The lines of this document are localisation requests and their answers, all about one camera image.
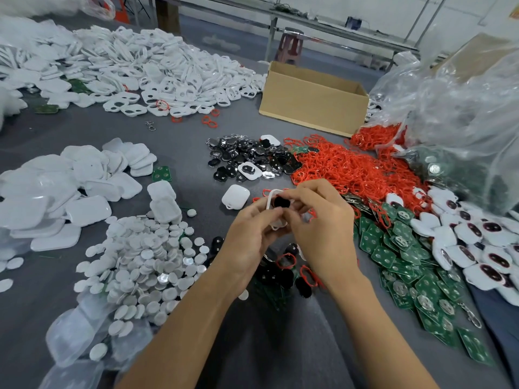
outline left hand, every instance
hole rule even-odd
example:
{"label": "left hand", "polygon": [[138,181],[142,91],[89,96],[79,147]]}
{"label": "left hand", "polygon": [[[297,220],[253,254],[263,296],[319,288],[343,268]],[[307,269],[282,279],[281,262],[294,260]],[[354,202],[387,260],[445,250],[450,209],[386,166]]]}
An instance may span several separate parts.
{"label": "left hand", "polygon": [[291,231],[289,225],[273,231],[270,224],[282,217],[283,209],[266,210],[266,206],[264,197],[238,213],[212,264],[225,270],[236,283],[235,297],[247,287],[270,244]]}

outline hand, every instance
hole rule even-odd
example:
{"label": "hand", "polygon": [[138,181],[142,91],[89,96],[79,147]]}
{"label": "hand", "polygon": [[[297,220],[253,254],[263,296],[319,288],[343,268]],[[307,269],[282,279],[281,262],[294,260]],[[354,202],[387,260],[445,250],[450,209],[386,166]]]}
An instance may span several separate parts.
{"label": "hand", "polygon": [[[294,200],[289,209],[283,209],[283,217],[312,270],[328,287],[344,275],[361,275],[354,247],[354,211],[328,181],[303,182],[280,195]],[[303,222],[300,213],[311,208],[317,218]]]}
{"label": "hand", "polygon": [[238,213],[212,264],[216,263],[230,275],[230,281],[236,282],[235,297],[247,287],[269,245],[290,233],[289,226],[276,231],[270,228],[269,224],[281,218],[283,210],[280,207],[266,210],[266,206],[264,197]]}

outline forearm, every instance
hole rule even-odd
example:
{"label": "forearm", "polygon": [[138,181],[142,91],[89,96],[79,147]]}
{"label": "forearm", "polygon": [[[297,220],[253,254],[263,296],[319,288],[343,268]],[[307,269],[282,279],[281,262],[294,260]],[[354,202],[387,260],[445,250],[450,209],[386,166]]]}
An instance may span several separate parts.
{"label": "forearm", "polygon": [[117,389],[194,388],[234,299],[232,287],[215,261],[173,310]]}
{"label": "forearm", "polygon": [[350,331],[370,388],[438,389],[362,274],[328,285]]}

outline white wall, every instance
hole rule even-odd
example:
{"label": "white wall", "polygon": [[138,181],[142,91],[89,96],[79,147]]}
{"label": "white wall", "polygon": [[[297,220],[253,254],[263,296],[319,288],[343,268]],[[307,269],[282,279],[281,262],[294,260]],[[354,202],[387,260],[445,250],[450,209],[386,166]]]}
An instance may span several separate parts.
{"label": "white wall", "polygon": [[[204,5],[253,21],[269,23],[268,15],[244,11],[207,0],[184,1]],[[431,0],[413,30],[410,36],[411,40],[419,38],[440,1]],[[281,0],[281,2],[287,3],[301,11],[311,11],[317,15],[327,16],[343,22],[351,15],[363,19],[363,26],[400,37],[407,35],[425,4],[425,0]],[[479,32],[519,40],[519,20],[509,18],[511,11],[518,3],[519,0],[447,0],[434,21],[441,33],[443,49],[445,51],[454,51]],[[237,23],[214,14],[184,7],[181,8],[181,13],[208,22],[237,28],[261,36],[268,36],[266,29]],[[280,19],[278,27],[285,26],[298,28],[307,35],[331,40],[343,45],[353,45],[356,48],[388,57],[392,56],[391,51],[353,43]],[[277,33],[275,38],[279,39],[280,36],[281,34]],[[353,53],[314,42],[306,41],[304,47],[340,57],[355,58]]]}

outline pile of red rings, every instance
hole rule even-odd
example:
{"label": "pile of red rings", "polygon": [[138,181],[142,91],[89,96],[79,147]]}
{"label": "pile of red rings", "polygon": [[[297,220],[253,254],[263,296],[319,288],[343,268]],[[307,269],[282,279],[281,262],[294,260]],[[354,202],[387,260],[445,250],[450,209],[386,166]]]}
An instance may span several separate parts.
{"label": "pile of red rings", "polygon": [[[378,158],[359,150],[373,150],[377,145],[392,141],[399,128],[399,125],[361,128],[351,137],[349,149],[328,142],[316,134],[304,137],[302,141],[286,138],[284,145],[290,149],[304,145],[319,149],[319,152],[296,154],[298,161],[303,165],[292,174],[292,182],[298,185],[307,180],[324,178],[340,194],[351,192],[364,198],[365,203],[371,200],[380,204],[385,201],[388,193],[393,192],[400,196],[405,206],[416,215],[429,211],[429,198],[423,193],[413,191],[415,188],[427,191],[428,188],[409,169],[404,160],[391,156],[396,152],[393,146],[378,150]],[[395,143],[403,143],[403,137],[399,137]]]}

